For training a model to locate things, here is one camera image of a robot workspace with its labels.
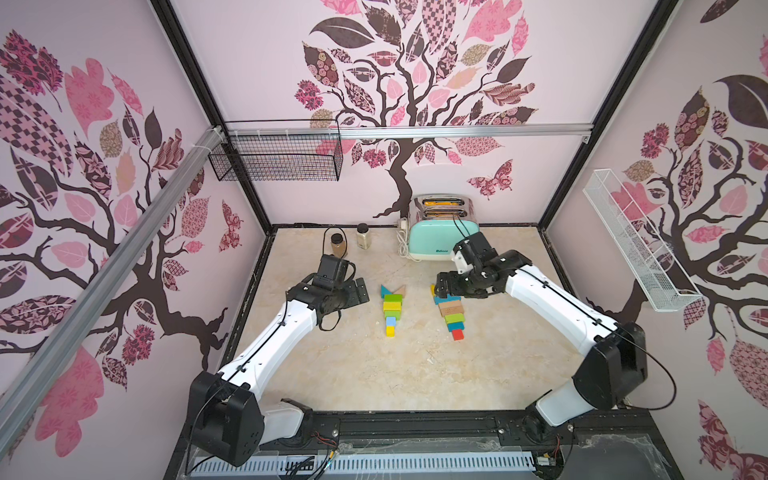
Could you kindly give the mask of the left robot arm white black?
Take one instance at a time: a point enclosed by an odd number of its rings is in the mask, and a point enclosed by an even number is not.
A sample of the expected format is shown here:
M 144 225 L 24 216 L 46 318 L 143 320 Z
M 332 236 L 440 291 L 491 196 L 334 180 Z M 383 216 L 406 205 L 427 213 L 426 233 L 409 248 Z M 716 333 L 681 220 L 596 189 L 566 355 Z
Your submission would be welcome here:
M 184 436 L 186 453 L 197 447 L 233 466 L 261 445 L 296 437 L 312 409 L 292 400 L 262 406 L 263 393 L 291 351 L 326 316 L 339 316 L 370 300 L 357 266 L 324 254 L 316 272 L 285 292 L 283 305 L 262 333 L 217 372 L 202 372 L 190 386 Z

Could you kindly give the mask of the aluminium rail back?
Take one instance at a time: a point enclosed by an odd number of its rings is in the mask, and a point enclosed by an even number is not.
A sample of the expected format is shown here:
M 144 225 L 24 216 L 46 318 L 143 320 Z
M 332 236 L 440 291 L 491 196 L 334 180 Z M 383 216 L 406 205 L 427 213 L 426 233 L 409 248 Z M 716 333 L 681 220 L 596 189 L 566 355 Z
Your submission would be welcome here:
M 395 127 L 326 127 L 326 128 L 234 128 L 232 136 L 255 135 L 304 136 L 331 135 L 344 140 L 407 139 L 407 138 L 480 138 L 480 137 L 534 137 L 578 136 L 589 137 L 592 124 L 521 124 L 521 125 L 469 125 L 469 126 L 395 126 Z

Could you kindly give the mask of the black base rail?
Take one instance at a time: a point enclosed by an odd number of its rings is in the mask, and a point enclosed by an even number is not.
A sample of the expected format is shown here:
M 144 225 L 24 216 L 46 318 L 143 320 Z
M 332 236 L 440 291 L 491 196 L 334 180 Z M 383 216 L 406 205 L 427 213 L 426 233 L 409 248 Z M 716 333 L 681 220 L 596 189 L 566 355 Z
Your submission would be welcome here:
M 276 450 L 307 448 L 325 440 L 329 443 L 353 440 L 401 440 L 439 438 L 495 438 L 503 446 L 521 448 L 553 446 L 591 434 L 660 436 L 645 411 L 592 411 L 561 426 L 538 424 L 523 410 L 418 411 L 418 412 L 309 412 L 298 430 L 286 437 L 269 440 L 266 434 L 256 443 L 248 421 L 241 430 L 248 447 Z

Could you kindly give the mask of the mint green toaster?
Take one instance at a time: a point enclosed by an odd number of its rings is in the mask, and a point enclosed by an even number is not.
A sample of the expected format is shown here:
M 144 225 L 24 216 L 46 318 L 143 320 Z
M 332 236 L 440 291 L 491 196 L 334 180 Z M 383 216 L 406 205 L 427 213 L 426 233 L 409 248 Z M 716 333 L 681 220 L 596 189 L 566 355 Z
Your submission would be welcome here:
M 469 197 L 416 195 L 409 206 L 407 254 L 417 261 L 449 261 L 454 246 L 479 230 Z

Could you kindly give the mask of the beige spice jar black lid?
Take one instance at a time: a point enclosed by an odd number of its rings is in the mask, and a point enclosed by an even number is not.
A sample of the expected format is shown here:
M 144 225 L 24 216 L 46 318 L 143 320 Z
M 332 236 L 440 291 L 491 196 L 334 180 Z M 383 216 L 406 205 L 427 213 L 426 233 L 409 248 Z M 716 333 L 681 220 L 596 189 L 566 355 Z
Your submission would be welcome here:
M 362 250 L 368 250 L 371 247 L 370 227 L 366 223 L 359 223 L 356 226 L 357 246 Z

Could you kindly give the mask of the natural wood plank block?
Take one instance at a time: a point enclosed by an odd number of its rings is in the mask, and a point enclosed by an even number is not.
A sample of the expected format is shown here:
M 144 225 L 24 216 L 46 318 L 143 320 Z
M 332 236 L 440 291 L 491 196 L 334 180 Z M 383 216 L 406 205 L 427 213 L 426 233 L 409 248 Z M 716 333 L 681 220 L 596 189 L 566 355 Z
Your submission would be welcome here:
M 464 314 L 464 309 L 463 309 L 463 307 L 461 305 L 459 305 L 459 306 L 450 306 L 450 307 L 445 307 L 445 308 L 441 307 L 440 308 L 440 313 L 441 313 L 441 315 L 443 317 L 446 317 L 446 316 L 449 316 L 449 315 L 458 315 L 458 314 L 463 315 Z

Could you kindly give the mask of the brown spice jar black lid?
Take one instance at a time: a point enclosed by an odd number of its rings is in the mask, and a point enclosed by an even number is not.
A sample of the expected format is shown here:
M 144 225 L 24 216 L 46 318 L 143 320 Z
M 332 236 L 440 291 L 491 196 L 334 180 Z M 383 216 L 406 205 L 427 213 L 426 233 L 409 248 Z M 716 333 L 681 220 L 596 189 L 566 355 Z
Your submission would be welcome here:
M 344 232 L 332 234 L 330 244 L 333 256 L 339 259 L 347 256 L 348 243 Z

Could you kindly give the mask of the aluminium rail left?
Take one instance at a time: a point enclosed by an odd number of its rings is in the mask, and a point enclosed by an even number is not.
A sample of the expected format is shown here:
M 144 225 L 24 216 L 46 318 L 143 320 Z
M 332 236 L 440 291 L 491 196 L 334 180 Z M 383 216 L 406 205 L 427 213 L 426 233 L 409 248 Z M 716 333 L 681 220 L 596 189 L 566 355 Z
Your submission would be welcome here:
M 6 457 L 28 419 L 61 375 L 78 347 L 123 285 L 133 266 L 160 231 L 178 200 L 207 161 L 210 150 L 225 139 L 223 128 L 207 129 L 188 151 L 168 184 L 152 200 L 123 238 L 105 266 L 97 271 L 40 349 L 1 398 L 1 456 Z

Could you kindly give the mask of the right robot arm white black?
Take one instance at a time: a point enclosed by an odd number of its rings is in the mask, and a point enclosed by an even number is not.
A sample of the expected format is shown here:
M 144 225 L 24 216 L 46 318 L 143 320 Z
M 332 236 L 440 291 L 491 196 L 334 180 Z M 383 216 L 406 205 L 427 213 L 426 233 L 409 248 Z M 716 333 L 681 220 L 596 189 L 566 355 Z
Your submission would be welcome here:
M 498 253 L 481 233 L 460 240 L 451 255 L 455 269 L 436 276 L 437 297 L 485 299 L 506 294 L 532 309 L 582 355 L 572 377 L 526 408 L 531 435 L 594 410 L 611 410 L 648 377 L 641 327 L 621 325 L 551 281 L 516 250 Z

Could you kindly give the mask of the long teal block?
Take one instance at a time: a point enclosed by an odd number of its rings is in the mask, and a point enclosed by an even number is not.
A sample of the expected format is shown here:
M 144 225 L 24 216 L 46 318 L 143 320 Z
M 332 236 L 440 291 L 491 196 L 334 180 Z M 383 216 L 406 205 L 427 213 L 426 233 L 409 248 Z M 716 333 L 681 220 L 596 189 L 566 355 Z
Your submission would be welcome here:
M 450 302 L 455 302 L 455 301 L 460 302 L 461 298 L 459 296 L 448 296 L 448 297 L 445 297 L 445 298 L 434 296 L 433 297 L 433 301 L 434 301 L 434 303 L 436 305 L 439 305 L 439 304 L 442 304 L 442 303 L 450 303 Z

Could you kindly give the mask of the aluminium rail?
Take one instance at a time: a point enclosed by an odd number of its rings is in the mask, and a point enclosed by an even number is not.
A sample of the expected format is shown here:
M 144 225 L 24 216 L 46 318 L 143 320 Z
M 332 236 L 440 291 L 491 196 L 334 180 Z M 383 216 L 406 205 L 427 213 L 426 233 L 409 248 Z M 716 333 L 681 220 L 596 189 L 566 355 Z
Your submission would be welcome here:
M 469 126 L 395 126 L 395 127 L 326 127 L 326 128 L 234 128 L 232 136 L 255 135 L 304 136 L 331 135 L 344 140 L 407 139 L 407 138 L 480 138 L 480 137 L 534 137 L 578 136 L 589 137 L 592 124 L 521 124 L 521 125 L 469 125 Z
M 123 238 L 105 266 L 97 271 L 40 349 L 1 398 L 1 456 L 6 457 L 28 419 L 61 375 L 78 347 L 123 285 L 133 266 L 160 231 L 178 200 L 207 161 L 210 150 L 225 139 L 223 128 L 207 129 L 188 151 L 168 184 L 152 200 Z

